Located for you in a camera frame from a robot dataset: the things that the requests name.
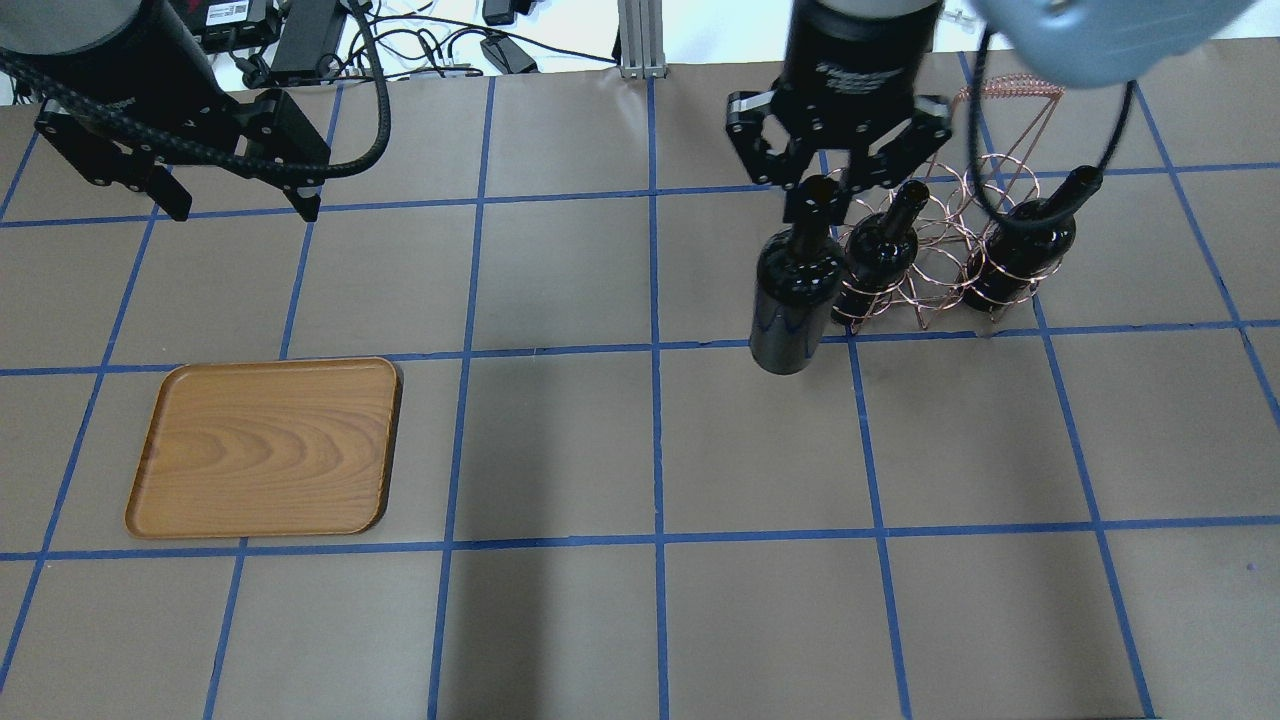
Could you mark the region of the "dark wine bottle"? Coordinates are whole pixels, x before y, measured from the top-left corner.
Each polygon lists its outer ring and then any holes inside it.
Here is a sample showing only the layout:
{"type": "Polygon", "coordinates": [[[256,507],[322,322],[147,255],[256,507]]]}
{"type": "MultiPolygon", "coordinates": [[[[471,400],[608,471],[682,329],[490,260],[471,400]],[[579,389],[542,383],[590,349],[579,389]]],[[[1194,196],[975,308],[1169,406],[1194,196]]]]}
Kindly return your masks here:
{"type": "Polygon", "coordinates": [[[972,283],[961,302],[982,313],[1001,313],[1030,295],[1074,245],[1075,211],[1101,187],[1103,172],[1082,165],[1048,196],[1028,199],[1002,215],[982,250],[966,265],[972,283]]]}
{"type": "Polygon", "coordinates": [[[849,233],[838,293],[831,307],[833,323],[855,334],[883,311],[916,260],[919,238],[914,223],[931,200],[918,179],[905,182],[888,208],[864,218],[849,233]]]}
{"type": "Polygon", "coordinates": [[[776,375],[805,369],[829,324],[841,272],[831,227],[786,225],[763,246],[749,348],[756,365],[776,375]]]}

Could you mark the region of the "wooden tray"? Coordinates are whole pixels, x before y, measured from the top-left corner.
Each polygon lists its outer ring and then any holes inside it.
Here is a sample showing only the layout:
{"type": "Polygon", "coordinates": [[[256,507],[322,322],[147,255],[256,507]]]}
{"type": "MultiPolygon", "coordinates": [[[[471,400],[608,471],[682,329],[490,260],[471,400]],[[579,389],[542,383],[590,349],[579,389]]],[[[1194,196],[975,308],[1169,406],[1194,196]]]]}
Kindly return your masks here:
{"type": "Polygon", "coordinates": [[[147,541],[364,533],[387,510],[401,391],[384,357],[178,366],[124,528],[147,541]]]}

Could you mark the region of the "black power brick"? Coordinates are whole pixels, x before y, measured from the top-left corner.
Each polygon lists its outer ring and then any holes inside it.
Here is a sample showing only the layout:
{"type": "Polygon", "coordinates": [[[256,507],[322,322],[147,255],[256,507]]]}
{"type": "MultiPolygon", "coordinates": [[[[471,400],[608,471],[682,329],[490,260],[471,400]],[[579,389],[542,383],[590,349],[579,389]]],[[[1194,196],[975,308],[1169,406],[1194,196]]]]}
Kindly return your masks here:
{"type": "Polygon", "coordinates": [[[269,82],[296,86],[321,79],[337,56],[347,15],[342,1],[288,1],[269,82]]]}

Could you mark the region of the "aluminium frame post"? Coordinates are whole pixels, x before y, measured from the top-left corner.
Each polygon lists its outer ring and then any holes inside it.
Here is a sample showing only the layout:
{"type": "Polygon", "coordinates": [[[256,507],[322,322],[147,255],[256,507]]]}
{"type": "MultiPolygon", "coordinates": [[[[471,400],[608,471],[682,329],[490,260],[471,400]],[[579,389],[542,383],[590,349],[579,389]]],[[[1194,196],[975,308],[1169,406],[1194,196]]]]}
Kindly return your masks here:
{"type": "Polygon", "coordinates": [[[662,1],[617,1],[618,69],[623,79],[668,76],[662,1]]]}

